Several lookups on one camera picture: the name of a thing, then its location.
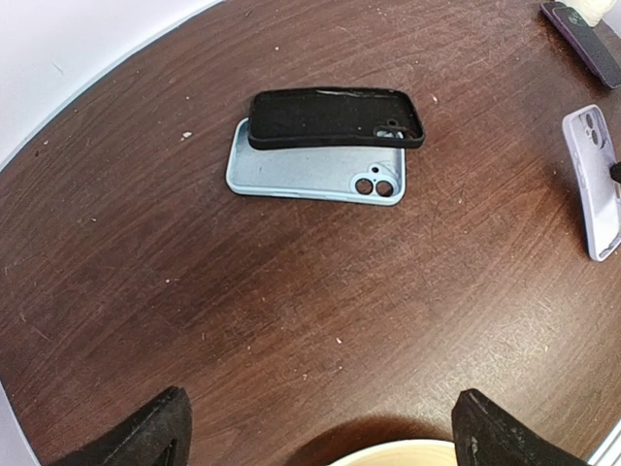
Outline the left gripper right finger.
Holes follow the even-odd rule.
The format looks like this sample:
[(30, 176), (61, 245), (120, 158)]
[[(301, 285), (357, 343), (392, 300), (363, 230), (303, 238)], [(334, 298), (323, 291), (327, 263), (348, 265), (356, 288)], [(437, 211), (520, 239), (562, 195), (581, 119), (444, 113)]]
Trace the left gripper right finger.
[(544, 440), (481, 391), (462, 391), (451, 411), (459, 466), (580, 466), (582, 460)]

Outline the dark purple smartphone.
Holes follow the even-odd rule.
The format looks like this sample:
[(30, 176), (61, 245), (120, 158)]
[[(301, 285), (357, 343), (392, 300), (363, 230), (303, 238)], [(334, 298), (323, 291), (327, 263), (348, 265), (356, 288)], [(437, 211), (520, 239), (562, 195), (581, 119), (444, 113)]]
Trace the dark purple smartphone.
[(620, 87), (620, 64), (576, 9), (561, 2), (544, 2), (540, 9), (603, 84)]

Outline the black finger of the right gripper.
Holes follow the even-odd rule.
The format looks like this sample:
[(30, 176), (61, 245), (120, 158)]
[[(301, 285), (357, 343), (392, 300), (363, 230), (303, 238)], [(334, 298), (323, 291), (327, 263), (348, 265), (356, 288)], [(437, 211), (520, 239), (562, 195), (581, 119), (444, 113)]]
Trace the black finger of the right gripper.
[(613, 164), (609, 168), (609, 174), (616, 183), (621, 183), (621, 162)]

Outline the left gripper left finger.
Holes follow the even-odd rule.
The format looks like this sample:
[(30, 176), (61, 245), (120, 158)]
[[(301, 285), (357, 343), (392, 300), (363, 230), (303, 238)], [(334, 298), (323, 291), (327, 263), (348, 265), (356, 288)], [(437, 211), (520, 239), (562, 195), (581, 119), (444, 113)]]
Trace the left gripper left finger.
[(186, 391), (170, 386), (113, 429), (56, 465), (186, 465), (192, 408)]

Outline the lavender phone case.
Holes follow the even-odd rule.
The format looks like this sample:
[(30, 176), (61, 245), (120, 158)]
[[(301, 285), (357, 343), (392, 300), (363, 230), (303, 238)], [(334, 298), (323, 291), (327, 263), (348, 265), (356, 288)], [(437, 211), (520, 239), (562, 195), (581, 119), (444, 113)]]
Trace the lavender phone case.
[(563, 118), (584, 216), (588, 252), (602, 262), (620, 246), (620, 184), (610, 175), (617, 163), (604, 115), (595, 105)]

